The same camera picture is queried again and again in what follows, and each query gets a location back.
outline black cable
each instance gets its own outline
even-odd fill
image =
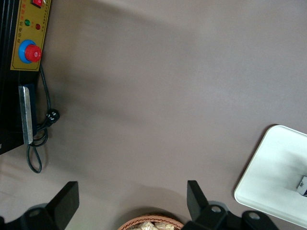
[[[47,142],[47,140],[48,140],[47,128],[50,127],[53,123],[55,123],[59,119],[59,112],[55,109],[51,109],[50,95],[49,95],[49,90],[48,90],[48,87],[47,87],[46,77],[45,77],[45,73],[44,73],[44,69],[43,69],[42,64],[40,65],[39,70],[40,70],[40,74],[41,74],[41,77],[42,77],[44,90],[45,90],[45,93],[46,93],[47,111],[48,112],[46,114],[46,118],[43,121],[43,123],[37,124],[37,131],[38,132],[43,131],[44,132],[43,136],[41,136],[38,139],[34,139],[33,142],[31,144],[28,144],[28,146],[27,146],[27,152],[26,152],[27,162],[28,162],[30,169],[35,173],[40,173],[42,171],[42,161],[39,157],[39,154],[38,154],[36,148],[43,146]],[[38,170],[34,168],[34,166],[32,165],[32,163],[30,161],[30,150],[31,150],[31,148],[33,148],[34,153],[35,153],[36,158],[37,158],[37,161],[38,161],[38,165],[39,165]]]

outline control panel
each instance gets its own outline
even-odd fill
[[[19,0],[11,70],[38,71],[51,0]]]

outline red switch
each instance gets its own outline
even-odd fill
[[[28,61],[38,62],[42,56],[42,51],[36,45],[28,45],[24,51],[24,55]]]
[[[37,6],[38,8],[42,7],[42,1],[43,0],[32,0],[32,4]]]

